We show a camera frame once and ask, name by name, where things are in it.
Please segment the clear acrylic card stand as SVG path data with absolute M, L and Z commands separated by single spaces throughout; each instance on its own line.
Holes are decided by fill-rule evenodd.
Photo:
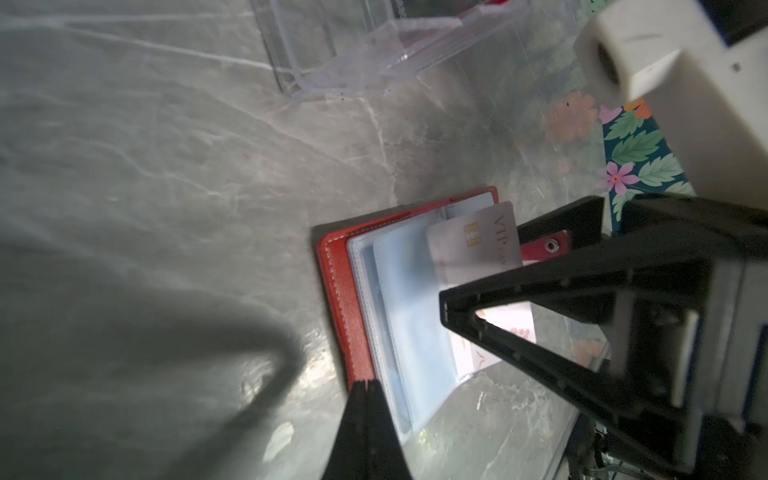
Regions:
M 385 91 L 521 19 L 527 1 L 255 1 L 282 92 L 297 100 Z

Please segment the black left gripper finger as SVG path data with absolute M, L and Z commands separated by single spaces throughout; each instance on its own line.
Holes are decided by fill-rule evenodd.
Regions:
M 409 479 L 405 456 L 377 380 L 352 384 L 324 479 Z

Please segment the white pink VIP card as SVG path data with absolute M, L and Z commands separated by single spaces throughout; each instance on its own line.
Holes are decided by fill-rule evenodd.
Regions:
M 447 290 L 523 266 L 511 202 L 452 218 L 427 230 L 427 241 L 440 290 Z M 529 302 L 480 310 L 478 317 L 537 343 Z M 497 364 L 500 359 L 449 331 L 459 381 Z

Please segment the red leather card holder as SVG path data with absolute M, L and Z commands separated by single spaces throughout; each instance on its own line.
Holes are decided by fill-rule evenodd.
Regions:
M 350 383 L 377 380 L 400 442 L 424 429 L 459 381 L 440 321 L 427 230 L 501 203 L 487 187 L 324 235 L 316 248 Z M 560 231 L 520 244 L 523 266 L 572 249 Z

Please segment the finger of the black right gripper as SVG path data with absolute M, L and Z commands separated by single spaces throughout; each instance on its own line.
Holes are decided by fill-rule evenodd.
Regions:
M 518 227 L 520 244 L 560 231 L 570 234 L 572 246 L 599 243 L 603 239 L 604 203 L 603 197 L 588 196 L 527 221 Z
M 687 400 L 708 253 L 690 240 L 609 241 L 443 291 L 442 324 L 605 426 L 632 460 L 689 474 L 702 420 Z M 535 344 L 493 324 L 529 306 L 595 353 Z

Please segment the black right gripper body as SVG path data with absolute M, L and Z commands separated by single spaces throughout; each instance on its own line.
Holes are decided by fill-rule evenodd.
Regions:
M 675 479 L 767 475 L 767 213 L 701 198 L 638 197 L 615 364 L 680 415 L 611 431 L 612 455 Z

